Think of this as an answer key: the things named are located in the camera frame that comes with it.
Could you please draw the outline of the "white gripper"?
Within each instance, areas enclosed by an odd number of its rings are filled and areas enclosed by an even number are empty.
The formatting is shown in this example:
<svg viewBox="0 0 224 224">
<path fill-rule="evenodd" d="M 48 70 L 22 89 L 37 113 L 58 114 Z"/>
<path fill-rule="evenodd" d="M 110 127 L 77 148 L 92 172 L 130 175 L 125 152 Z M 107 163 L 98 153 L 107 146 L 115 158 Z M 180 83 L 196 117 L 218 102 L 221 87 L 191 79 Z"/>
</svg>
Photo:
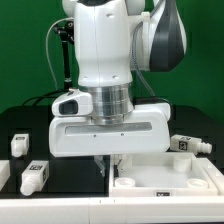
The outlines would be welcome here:
<svg viewBox="0 0 224 224">
<path fill-rule="evenodd" d="M 106 157 L 115 156 L 118 173 L 130 168 L 134 153 L 165 152 L 170 147 L 168 103 L 136 105 L 121 124 L 95 125 L 90 117 L 55 117 L 49 128 L 55 157 L 95 156 L 102 176 Z"/>
</svg>

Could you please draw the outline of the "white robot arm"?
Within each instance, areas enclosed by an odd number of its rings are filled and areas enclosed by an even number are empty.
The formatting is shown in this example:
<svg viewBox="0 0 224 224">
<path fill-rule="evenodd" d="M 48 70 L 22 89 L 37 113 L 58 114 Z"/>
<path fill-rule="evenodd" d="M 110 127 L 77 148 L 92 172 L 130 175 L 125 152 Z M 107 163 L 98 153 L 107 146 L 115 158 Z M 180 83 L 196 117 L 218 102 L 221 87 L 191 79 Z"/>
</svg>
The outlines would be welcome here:
<svg viewBox="0 0 224 224">
<path fill-rule="evenodd" d="M 168 103 L 130 97 L 132 76 L 166 72 L 186 52 L 175 0 L 62 0 L 74 24 L 78 86 L 52 105 L 49 148 L 56 157 L 164 152 L 170 146 Z"/>
</svg>

